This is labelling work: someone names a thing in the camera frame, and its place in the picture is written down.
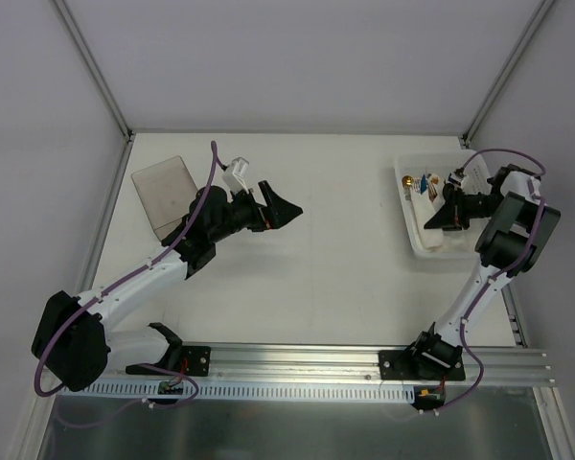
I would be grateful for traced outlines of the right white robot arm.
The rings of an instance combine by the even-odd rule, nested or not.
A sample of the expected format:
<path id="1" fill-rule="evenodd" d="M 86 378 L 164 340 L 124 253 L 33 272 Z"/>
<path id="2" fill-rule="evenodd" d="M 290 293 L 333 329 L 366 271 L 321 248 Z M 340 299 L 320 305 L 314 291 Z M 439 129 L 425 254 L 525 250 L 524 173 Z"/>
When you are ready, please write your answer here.
<path id="1" fill-rule="evenodd" d="M 451 307 L 405 351 L 407 369 L 419 380 L 442 380 L 462 364 L 472 326 L 495 295 L 541 255 L 561 218 L 541 194 L 540 173 L 510 164 L 488 179 L 486 194 L 467 194 L 463 168 L 443 188 L 444 203 L 426 229 L 467 230 L 486 219 L 474 247 L 478 263 Z"/>

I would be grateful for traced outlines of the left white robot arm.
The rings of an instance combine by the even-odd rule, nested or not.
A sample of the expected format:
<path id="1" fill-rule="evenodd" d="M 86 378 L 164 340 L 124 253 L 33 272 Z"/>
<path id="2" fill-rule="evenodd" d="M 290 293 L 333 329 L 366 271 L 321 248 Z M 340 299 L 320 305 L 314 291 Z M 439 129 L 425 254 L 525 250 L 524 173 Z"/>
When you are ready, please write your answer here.
<path id="1" fill-rule="evenodd" d="M 245 190 L 227 193 L 218 186 L 200 189 L 181 223 L 155 253 L 131 272 L 106 287 L 77 295 L 61 290 L 47 301 L 31 351 L 38 364 L 34 390 L 49 370 L 60 387 L 81 391 L 106 371 L 131 375 L 194 373 L 192 354 L 169 327 L 152 322 L 139 331 L 117 331 L 117 326 L 153 294 L 185 282 L 217 254 L 217 244 L 240 232 L 278 230 L 303 215 L 303 209 L 259 184 L 263 203 Z"/>

